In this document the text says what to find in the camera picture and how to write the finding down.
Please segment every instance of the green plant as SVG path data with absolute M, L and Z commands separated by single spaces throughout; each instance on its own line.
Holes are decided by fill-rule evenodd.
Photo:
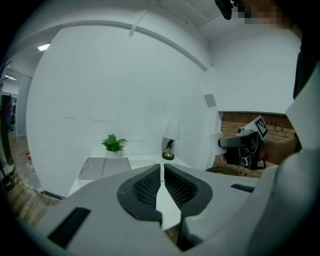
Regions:
M 104 139 L 101 144 L 104 145 L 108 151 L 118 152 L 123 151 L 124 148 L 123 145 L 120 145 L 121 142 L 127 142 L 127 140 L 124 138 L 117 140 L 116 136 L 112 134 L 109 135 L 107 139 Z

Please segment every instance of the white counter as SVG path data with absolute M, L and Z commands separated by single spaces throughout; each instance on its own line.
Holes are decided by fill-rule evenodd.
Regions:
M 92 158 L 104 158 L 103 155 L 91 155 Z M 169 192 L 165 187 L 164 179 L 164 164 L 175 164 L 185 167 L 190 167 L 179 158 L 175 157 L 174 160 L 165 160 L 161 154 L 144 154 L 144 155 L 124 155 L 129 159 L 132 169 L 137 169 L 143 166 L 148 166 L 148 163 L 160 164 L 161 168 L 161 187 L 156 196 L 156 210 L 162 213 L 162 229 L 167 230 L 180 223 L 181 212 L 171 198 Z M 69 191 L 68 196 L 79 190 L 81 186 L 75 177 L 75 181 Z

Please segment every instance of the ceiling light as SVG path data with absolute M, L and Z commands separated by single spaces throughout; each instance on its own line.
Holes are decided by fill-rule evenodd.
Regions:
M 14 77 L 9 76 L 9 75 L 6 75 L 5 77 L 6 77 L 6 78 L 10 78 L 10 79 L 12 79 L 12 80 L 17 80 L 17 79 L 15 79 Z
M 39 51 L 45 51 L 46 49 L 49 48 L 50 43 L 47 43 L 45 45 L 39 46 L 38 49 Z

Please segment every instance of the potted plant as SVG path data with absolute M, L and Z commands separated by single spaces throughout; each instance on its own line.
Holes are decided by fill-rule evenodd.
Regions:
M 123 151 L 124 148 L 123 145 L 120 145 L 122 142 L 127 142 L 127 140 L 124 138 L 117 140 L 114 134 L 108 135 L 108 138 L 104 139 L 101 143 L 106 148 L 106 157 L 118 158 L 120 156 L 120 152 Z

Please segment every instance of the ceiling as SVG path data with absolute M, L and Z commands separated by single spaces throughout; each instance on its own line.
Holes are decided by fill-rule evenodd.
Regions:
M 235 8 L 232 19 L 224 19 L 215 0 L 155 0 L 154 4 L 191 24 L 210 43 L 245 24 Z
M 13 80 L 13 79 L 6 79 L 3 81 L 3 92 L 6 92 L 6 89 L 8 89 L 8 87 L 15 87 L 15 88 L 18 88 L 21 84 L 21 80 L 22 80 L 22 74 L 20 74 L 19 72 L 16 72 L 14 70 L 12 70 L 11 68 L 9 67 L 6 67 L 4 72 L 3 72 L 3 76 L 1 77 L 1 79 L 4 79 L 6 78 L 5 75 L 7 76 L 10 76 L 12 78 L 15 78 L 16 80 Z
M 39 45 L 29 46 L 16 55 L 14 55 L 9 61 L 12 70 L 16 70 L 30 78 L 35 74 L 36 68 L 39 64 L 44 51 L 38 50 Z
M 236 13 L 233 14 L 231 20 L 224 19 L 214 0 L 155 0 L 154 4 L 196 28 L 203 38 L 210 43 L 238 29 L 245 23 L 244 19 L 238 18 Z M 50 42 L 56 33 L 57 31 L 53 31 L 50 35 L 51 38 L 47 38 L 45 42 Z M 26 76 L 33 77 L 44 54 L 43 51 L 38 50 L 39 44 L 43 45 L 44 43 L 29 46 L 14 55 L 10 59 L 12 61 L 10 66 Z

